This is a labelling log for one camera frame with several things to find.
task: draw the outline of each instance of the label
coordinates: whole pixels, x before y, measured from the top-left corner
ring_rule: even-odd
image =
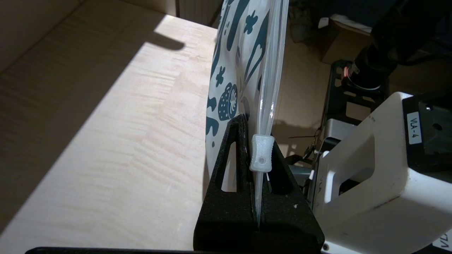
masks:
[[[435,247],[452,251],[452,240],[449,240],[449,236],[452,236],[452,230],[449,230],[446,234],[442,235],[438,240],[434,241],[432,244]]]
[[[408,125],[408,143],[410,145],[422,143],[419,112],[407,114],[406,120]]]

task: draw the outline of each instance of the wooden table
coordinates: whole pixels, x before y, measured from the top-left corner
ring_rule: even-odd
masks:
[[[88,0],[0,76],[0,253],[192,249],[216,33]]]

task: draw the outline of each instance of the cable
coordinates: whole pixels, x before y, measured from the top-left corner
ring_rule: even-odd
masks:
[[[288,138],[302,138],[302,137],[315,137],[315,136],[290,136]]]

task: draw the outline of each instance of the white plastic housing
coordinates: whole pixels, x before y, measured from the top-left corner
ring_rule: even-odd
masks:
[[[272,136],[254,134],[251,140],[253,154],[251,156],[251,171],[272,171],[272,149],[275,138]]]
[[[391,95],[320,158],[313,210],[328,242],[413,253],[452,228],[452,184],[407,164],[402,99],[410,96]],[[347,179],[365,180],[339,195]]]

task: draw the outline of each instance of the hole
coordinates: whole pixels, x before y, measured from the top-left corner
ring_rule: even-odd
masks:
[[[351,156],[344,158],[328,172],[325,183],[325,203],[358,188],[364,181],[372,177],[374,171],[375,140],[371,136],[357,146]]]
[[[344,94],[356,97],[356,94],[349,92],[349,91],[345,91]]]
[[[443,127],[441,125],[437,124],[437,123],[434,123],[432,125],[432,127],[435,128],[438,131],[442,131],[443,130]]]
[[[224,192],[237,192],[237,162],[236,160],[231,160],[231,158],[235,159],[237,157],[236,144],[236,142],[233,142],[229,148],[225,175],[223,176],[223,184],[221,185],[221,190]]]
[[[363,99],[366,101],[375,102],[372,98],[367,97],[367,96],[363,96]]]
[[[349,118],[364,120],[370,114],[370,108],[364,107],[352,102],[347,102],[347,107],[345,109],[345,115]]]

